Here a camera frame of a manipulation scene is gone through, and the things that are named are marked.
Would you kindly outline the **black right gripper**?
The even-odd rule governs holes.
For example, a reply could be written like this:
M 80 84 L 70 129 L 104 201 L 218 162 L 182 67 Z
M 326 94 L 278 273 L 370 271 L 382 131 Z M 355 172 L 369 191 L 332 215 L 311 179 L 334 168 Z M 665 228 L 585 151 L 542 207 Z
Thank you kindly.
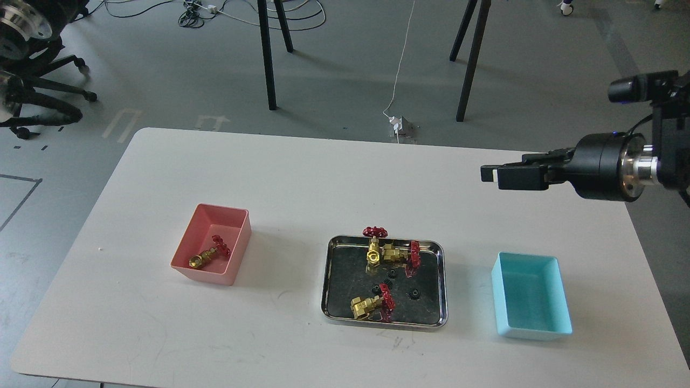
M 632 171 L 644 147 L 640 134 L 591 134 L 567 152 L 526 153 L 519 162 L 482 165 L 480 179 L 505 191 L 545 191 L 569 182 L 584 199 L 634 202 L 645 189 Z

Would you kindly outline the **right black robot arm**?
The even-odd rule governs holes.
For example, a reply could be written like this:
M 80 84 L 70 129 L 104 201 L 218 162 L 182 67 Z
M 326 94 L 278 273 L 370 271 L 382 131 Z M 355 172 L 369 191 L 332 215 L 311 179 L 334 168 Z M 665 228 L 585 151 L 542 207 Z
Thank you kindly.
M 527 153 L 519 162 L 483 165 L 481 181 L 507 191 L 545 191 L 569 182 L 584 199 L 634 202 L 647 186 L 663 186 L 688 202 L 689 75 L 678 71 L 636 74 L 611 82 L 614 103 L 648 102 L 650 142 L 636 132 L 584 136 L 571 148 Z

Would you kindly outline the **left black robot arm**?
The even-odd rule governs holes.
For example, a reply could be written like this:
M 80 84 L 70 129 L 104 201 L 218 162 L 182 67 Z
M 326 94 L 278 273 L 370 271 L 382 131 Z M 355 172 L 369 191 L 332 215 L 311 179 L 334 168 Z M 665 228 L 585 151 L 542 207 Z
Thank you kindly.
M 419 121 L 422 143 L 541 149 L 574 140 L 564 88 L 555 71 L 569 57 L 570 20 L 547 2 L 495 1 L 485 31 L 467 122 L 455 122 L 456 96 L 467 61 L 446 59 L 466 1 L 307 1 L 287 6 L 293 52 L 269 3 L 277 108 L 268 108 L 259 5 L 216 1 L 222 14 L 198 7 L 202 21 L 179 27 L 181 1 L 107 2 L 94 16 L 63 25 L 37 1 L 12 1 L 2 11 L 2 74 L 25 79 L 49 45 L 84 55 L 51 79 L 91 86 L 97 99 L 52 91 L 61 110 L 25 105 L 22 128 L 36 129 L 27 147 L 2 131 L 2 173 L 42 179 L 58 192 L 95 191 L 144 127 L 185 128 L 204 167 L 229 174 L 250 162 L 282 168 L 332 159 L 302 143 L 387 142 L 387 117 Z

